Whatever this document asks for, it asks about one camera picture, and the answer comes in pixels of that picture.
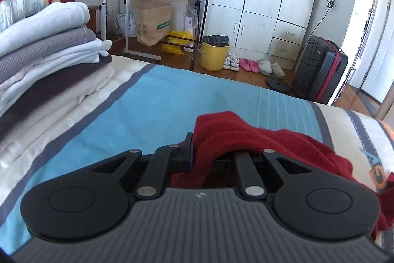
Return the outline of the red knit cardigan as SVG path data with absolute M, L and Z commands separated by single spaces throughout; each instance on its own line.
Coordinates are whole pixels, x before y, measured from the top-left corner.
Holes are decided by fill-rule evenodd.
M 384 122 L 343 110 L 334 120 L 321 118 L 328 142 L 280 129 L 272 131 L 247 124 L 231 111 L 200 115 L 194 128 L 196 158 L 188 174 L 174 174 L 173 188 L 201 188 L 212 164 L 236 150 L 272 149 L 292 159 L 359 182 L 375 191 L 381 213 L 373 235 L 393 227 L 393 130 Z

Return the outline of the striped blue bed sheet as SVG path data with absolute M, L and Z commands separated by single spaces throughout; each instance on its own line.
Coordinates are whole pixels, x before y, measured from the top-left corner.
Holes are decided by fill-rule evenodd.
M 346 108 L 283 95 L 246 83 L 154 65 L 120 56 L 103 88 L 41 134 L 11 165 L 1 167 L 1 248 L 12 254 L 30 238 L 20 214 L 35 185 L 130 148 L 152 153 L 181 141 L 206 113 L 231 111 L 254 127 L 288 129 L 322 143 Z

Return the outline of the yellow plastic bag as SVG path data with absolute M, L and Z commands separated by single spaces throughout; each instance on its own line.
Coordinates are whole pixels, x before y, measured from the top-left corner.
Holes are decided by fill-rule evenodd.
M 171 31 L 164 38 L 164 43 L 161 45 L 160 51 L 172 55 L 184 55 L 182 47 L 191 44 L 193 39 L 194 36 L 189 31 Z

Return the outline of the cream folded garment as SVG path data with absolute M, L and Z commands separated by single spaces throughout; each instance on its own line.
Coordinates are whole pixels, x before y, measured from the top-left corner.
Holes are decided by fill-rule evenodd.
M 88 95 L 103 88 L 114 75 L 109 65 L 87 76 L 84 80 L 66 89 L 43 106 L 36 109 L 1 140 L 1 167 L 7 168 L 41 134 L 60 120 Z

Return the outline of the white sneakers pair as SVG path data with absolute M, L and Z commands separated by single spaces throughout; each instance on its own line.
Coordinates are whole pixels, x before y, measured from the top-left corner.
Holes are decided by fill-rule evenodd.
M 222 68 L 224 70 L 231 70 L 231 71 L 239 71 L 240 70 L 240 61 L 237 56 L 229 53 L 226 55 Z

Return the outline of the yellow trash bin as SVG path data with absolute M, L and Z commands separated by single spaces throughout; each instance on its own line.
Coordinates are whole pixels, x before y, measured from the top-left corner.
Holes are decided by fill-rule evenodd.
M 207 71 L 221 70 L 227 56 L 229 46 L 228 36 L 203 36 L 201 47 L 201 66 Z

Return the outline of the grey slippers pair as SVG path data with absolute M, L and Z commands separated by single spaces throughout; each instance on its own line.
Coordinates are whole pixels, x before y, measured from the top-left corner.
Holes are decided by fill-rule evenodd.
M 259 73 L 265 76 L 274 76 L 283 78 L 285 72 L 278 63 L 271 63 L 270 61 L 259 60 L 258 62 Z

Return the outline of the pink slippers pair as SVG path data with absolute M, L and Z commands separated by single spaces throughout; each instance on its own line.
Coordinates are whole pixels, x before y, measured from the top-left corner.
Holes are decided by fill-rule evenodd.
M 259 73 L 259 65 L 256 61 L 240 58 L 239 65 L 246 72 Z

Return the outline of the white folded garment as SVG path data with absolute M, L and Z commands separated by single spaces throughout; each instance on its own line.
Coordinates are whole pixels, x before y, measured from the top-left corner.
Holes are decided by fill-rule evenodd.
M 110 40 L 95 39 L 34 60 L 1 83 L 1 115 L 36 81 L 66 67 L 80 63 L 98 63 L 100 57 L 109 55 L 111 46 Z

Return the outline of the clear plastic bag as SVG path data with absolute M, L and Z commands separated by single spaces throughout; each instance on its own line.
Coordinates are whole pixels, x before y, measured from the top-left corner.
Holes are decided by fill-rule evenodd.
M 184 30 L 191 34 L 195 40 L 198 38 L 198 12 L 187 8 L 184 14 Z

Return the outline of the brown paper bag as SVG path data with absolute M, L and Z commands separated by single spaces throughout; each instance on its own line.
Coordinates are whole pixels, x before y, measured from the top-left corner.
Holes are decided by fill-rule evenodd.
M 146 45 L 157 44 L 170 33 L 172 4 L 151 2 L 136 7 L 136 37 Z

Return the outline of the black red suitcase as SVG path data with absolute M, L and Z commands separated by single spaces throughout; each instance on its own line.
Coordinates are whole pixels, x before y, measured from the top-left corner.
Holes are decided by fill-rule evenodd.
M 337 44 L 313 35 L 308 40 L 291 83 L 294 96 L 328 104 L 348 61 L 348 57 Z

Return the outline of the white rolling side table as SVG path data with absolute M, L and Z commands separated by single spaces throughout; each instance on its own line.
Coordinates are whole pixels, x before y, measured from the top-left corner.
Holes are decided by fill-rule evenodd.
M 123 53 L 124 54 L 128 54 L 128 55 L 134 55 L 140 58 L 144 58 L 144 59 L 149 59 L 149 60 L 153 60 L 156 62 L 161 62 L 162 60 L 162 56 L 158 56 L 158 55 L 153 55 L 153 54 L 149 54 L 149 53 L 144 53 L 141 51 L 134 51 L 131 50 L 129 47 L 129 18 L 130 18 L 130 2 L 131 0 L 125 0 L 125 24 L 124 24 L 124 38 L 125 38 L 125 47 L 123 49 Z M 107 19 L 106 19 L 106 14 L 107 14 L 107 0 L 103 0 L 101 3 L 101 11 L 103 12 L 101 14 L 101 39 L 104 41 L 106 40 L 106 36 L 107 36 Z M 199 41 L 197 40 L 193 40 L 193 39 L 188 39 L 185 37 L 177 37 L 175 35 L 171 35 L 170 37 L 175 38 L 175 39 L 179 39 L 179 40 L 184 40 L 187 41 L 187 43 L 193 43 L 192 46 L 189 45 L 179 45 L 179 44 L 173 44 L 170 43 L 169 41 L 166 40 L 160 40 L 159 43 L 161 44 L 165 44 L 165 45 L 176 45 L 178 47 L 180 47 L 181 49 L 191 49 L 192 50 L 192 58 L 191 58 L 191 69 L 193 68 L 192 65 L 194 63 L 196 54 L 198 53 L 198 50 L 200 49 L 200 44 Z

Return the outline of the light grey folded garment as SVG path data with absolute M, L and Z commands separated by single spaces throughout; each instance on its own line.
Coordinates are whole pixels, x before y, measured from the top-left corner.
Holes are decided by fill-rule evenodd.
M 89 21 L 85 3 L 52 3 L 1 32 L 1 57 L 46 37 L 75 29 Z

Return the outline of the light blue quilted pillow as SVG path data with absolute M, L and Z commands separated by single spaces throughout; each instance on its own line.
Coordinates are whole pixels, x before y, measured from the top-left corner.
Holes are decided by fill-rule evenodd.
M 1 1 L 1 32 L 18 21 L 36 14 L 44 7 L 44 0 Z

